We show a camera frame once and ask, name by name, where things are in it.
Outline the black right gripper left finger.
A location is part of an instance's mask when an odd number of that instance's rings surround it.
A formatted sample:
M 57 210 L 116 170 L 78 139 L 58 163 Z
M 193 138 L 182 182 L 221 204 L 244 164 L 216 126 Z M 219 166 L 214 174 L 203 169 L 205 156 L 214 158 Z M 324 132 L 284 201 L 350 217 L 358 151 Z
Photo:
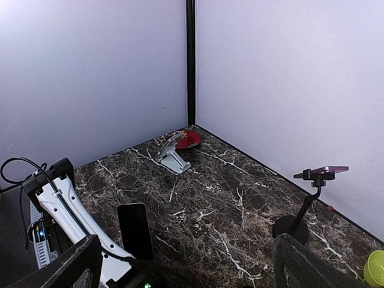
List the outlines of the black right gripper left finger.
M 57 259 L 12 287 L 98 287 L 101 278 L 101 243 L 88 235 Z

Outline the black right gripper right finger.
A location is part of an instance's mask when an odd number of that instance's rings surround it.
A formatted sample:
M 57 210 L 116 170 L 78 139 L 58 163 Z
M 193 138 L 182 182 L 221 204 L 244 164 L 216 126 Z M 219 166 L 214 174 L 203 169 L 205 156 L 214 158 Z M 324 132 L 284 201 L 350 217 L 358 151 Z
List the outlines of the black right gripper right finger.
M 275 238 L 272 255 L 275 287 L 367 287 L 286 233 Z

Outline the black phone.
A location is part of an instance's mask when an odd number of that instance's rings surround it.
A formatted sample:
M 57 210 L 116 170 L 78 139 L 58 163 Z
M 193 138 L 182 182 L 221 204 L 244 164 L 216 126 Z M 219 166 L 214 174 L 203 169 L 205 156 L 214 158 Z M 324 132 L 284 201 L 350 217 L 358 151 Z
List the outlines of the black phone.
M 129 203 L 118 206 L 118 220 L 124 250 L 136 259 L 152 260 L 154 252 L 144 203 Z

